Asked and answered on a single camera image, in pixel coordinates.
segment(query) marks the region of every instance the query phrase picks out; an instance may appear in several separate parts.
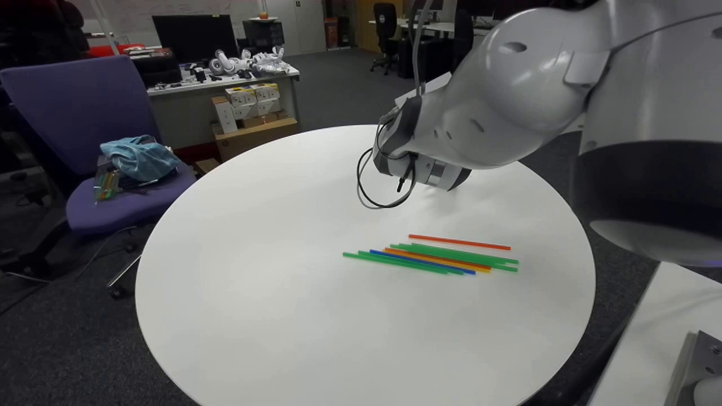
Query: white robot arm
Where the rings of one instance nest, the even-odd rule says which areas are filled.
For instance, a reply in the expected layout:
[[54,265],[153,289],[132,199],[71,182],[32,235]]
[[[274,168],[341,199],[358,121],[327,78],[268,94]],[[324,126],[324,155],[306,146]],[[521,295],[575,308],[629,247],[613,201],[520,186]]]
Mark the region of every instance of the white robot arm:
[[600,0],[529,8],[438,89],[407,99],[373,159],[443,190],[538,150],[585,115],[575,194],[613,243],[722,263],[722,2]]

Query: purple chair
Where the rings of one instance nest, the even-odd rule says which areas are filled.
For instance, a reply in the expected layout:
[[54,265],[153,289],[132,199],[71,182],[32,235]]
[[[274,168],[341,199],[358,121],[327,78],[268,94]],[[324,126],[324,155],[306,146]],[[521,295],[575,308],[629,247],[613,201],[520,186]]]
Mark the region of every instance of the purple chair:
[[[94,203],[92,178],[100,145],[126,135],[159,137],[152,104],[135,64],[124,57],[86,59],[51,64],[11,67],[0,81],[24,121],[57,161],[82,181],[68,196],[65,220],[77,235],[109,235],[159,218],[191,182],[194,172],[178,173],[142,194],[120,194]],[[118,282],[137,257],[109,283]]]

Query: blue cloth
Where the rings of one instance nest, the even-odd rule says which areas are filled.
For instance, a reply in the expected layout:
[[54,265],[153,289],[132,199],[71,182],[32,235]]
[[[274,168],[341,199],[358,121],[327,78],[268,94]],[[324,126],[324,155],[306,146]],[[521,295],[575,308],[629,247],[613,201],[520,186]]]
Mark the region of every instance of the blue cloth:
[[152,135],[120,137],[100,145],[100,150],[126,178],[148,185],[177,172],[177,155],[159,145]]

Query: round table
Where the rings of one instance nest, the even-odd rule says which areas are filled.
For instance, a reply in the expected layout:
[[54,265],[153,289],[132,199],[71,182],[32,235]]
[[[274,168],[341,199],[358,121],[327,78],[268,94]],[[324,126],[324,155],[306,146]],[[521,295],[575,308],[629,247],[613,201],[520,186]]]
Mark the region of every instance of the round table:
[[[148,236],[137,318],[199,403],[499,406],[539,390],[587,328],[596,276],[577,216],[524,165],[394,209],[356,201],[374,126],[301,132],[194,182]],[[368,190],[394,178],[371,165]],[[509,243],[520,272],[436,275],[347,258],[408,232]]]

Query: floor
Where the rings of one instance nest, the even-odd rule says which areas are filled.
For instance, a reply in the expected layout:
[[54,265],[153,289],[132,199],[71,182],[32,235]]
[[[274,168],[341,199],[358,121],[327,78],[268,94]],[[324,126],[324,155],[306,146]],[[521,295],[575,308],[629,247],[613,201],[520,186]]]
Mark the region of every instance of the floor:
[[[327,51],[293,59],[303,78],[297,104],[304,128],[377,121],[392,97],[414,84],[368,71],[361,51]],[[564,135],[524,161],[574,204],[570,168],[577,137]],[[0,194],[0,245],[28,230],[42,209]],[[111,299],[107,282],[124,263],[124,236],[83,241],[68,236],[51,255],[54,279],[32,289],[0,275],[0,403],[191,403],[148,357],[135,315]],[[529,403],[577,403],[587,377],[600,369],[600,351],[635,310],[654,262],[591,235],[599,292],[591,324],[574,353]]]

